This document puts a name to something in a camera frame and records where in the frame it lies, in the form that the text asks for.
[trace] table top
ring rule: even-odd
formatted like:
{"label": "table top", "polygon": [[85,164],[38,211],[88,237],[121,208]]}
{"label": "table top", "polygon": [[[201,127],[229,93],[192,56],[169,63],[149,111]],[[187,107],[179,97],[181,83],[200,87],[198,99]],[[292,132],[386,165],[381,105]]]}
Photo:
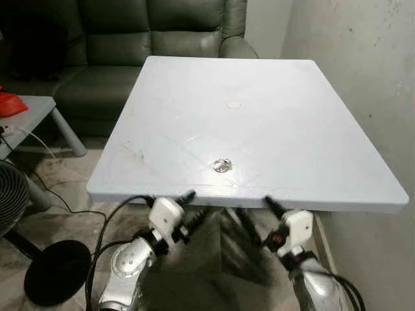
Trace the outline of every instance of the table top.
{"label": "table top", "polygon": [[[48,96],[19,96],[22,101],[29,107],[28,110],[12,115],[10,117],[0,118],[0,126],[13,125],[15,129],[23,128],[28,132],[33,131],[39,123],[52,111],[56,106],[52,97]],[[6,136],[7,143],[12,147],[17,147],[28,134],[16,130],[15,134]],[[4,159],[10,153],[10,149],[5,143],[0,144],[0,159]]]}
{"label": "table top", "polygon": [[[231,169],[217,172],[217,160]],[[148,57],[88,182],[197,205],[397,213],[408,196],[311,60]]]}

